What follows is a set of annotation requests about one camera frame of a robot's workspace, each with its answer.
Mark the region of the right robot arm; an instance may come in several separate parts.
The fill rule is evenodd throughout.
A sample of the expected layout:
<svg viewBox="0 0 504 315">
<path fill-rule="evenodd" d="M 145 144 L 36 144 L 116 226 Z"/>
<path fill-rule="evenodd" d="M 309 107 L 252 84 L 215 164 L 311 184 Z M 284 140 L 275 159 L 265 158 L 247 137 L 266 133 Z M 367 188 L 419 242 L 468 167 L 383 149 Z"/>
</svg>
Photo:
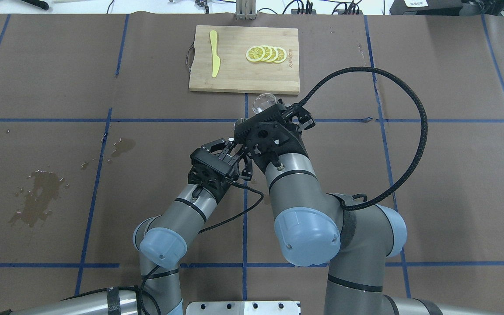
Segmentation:
<svg viewBox="0 0 504 315">
<path fill-rule="evenodd" d="M 401 253 L 393 245 L 386 215 L 375 207 L 350 213 L 343 227 L 335 193 L 384 191 L 410 163 L 419 129 L 410 118 L 380 120 L 376 101 L 309 105 L 319 124 L 304 133 L 316 177 L 291 174 L 275 188 L 289 191 L 282 209 L 300 232 L 307 259 L 296 267 L 280 253 L 270 206 L 274 189 L 245 215 L 240 299 L 294 300 L 304 315 L 322 315 L 333 302 L 349 314 L 360 299 L 382 294 L 406 299 L 422 312 L 430 300 L 504 313 L 504 109 L 500 118 L 432 118 L 425 153 L 416 171 L 382 206 L 400 213 L 407 227 Z"/>
</svg>

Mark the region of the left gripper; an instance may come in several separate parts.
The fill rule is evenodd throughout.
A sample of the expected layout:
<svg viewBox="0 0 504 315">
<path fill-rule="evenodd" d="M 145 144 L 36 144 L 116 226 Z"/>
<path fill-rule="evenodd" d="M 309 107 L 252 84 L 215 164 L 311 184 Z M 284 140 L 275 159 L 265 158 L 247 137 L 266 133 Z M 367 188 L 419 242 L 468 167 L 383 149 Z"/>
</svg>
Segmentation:
<svg viewBox="0 0 504 315">
<path fill-rule="evenodd" d="M 230 142 L 224 138 L 205 143 L 190 154 L 192 167 L 188 173 L 188 184 L 195 184 L 209 192 L 216 203 L 220 203 L 231 186 L 228 181 L 242 179 L 249 182 L 253 176 L 252 157 L 242 146 L 232 157 L 223 160 L 220 155 Z"/>
</svg>

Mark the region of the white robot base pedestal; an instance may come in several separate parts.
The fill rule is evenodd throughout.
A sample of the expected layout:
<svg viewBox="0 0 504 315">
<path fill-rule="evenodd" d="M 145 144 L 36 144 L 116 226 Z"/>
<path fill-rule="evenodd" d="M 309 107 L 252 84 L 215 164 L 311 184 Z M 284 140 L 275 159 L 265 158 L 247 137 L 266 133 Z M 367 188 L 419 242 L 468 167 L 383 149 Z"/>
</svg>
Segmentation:
<svg viewBox="0 0 504 315">
<path fill-rule="evenodd" d="M 299 301 L 196 301 L 186 315 L 300 315 Z"/>
</svg>

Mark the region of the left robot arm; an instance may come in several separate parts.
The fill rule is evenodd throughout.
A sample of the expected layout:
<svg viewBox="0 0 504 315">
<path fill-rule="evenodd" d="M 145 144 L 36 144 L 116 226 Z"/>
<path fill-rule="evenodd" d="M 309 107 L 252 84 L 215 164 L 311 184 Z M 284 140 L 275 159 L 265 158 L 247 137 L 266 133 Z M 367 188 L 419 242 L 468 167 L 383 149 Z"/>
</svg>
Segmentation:
<svg viewBox="0 0 504 315">
<path fill-rule="evenodd" d="M 231 187 L 252 175 L 249 146 L 234 138 L 200 146 L 190 155 L 188 184 L 169 208 L 144 220 L 132 241 L 140 258 L 140 285 L 96 289 L 18 315 L 182 315 L 179 261 Z"/>
</svg>

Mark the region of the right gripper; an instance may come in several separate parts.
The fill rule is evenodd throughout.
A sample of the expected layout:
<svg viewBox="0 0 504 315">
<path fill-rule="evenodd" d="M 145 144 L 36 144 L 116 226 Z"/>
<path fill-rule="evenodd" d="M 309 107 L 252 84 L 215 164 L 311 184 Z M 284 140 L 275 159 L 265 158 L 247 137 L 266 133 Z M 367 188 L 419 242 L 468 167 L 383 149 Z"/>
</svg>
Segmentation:
<svg viewBox="0 0 504 315">
<path fill-rule="evenodd" d="M 234 139 L 248 149 L 256 166 L 265 173 L 269 164 L 280 166 L 283 155 L 308 156 L 302 131 L 315 125 L 312 114 L 302 104 L 275 104 L 240 124 Z"/>
</svg>

